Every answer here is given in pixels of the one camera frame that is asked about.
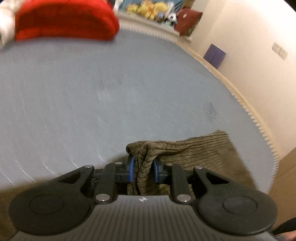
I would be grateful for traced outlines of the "person right hand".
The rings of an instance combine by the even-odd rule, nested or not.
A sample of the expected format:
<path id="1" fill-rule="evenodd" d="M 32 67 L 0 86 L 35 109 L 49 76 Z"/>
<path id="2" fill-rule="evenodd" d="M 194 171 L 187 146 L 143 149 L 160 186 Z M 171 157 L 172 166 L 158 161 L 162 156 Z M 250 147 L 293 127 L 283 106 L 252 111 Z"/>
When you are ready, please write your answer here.
<path id="1" fill-rule="evenodd" d="M 276 236 L 278 241 L 296 241 L 296 231 L 281 233 Z"/>

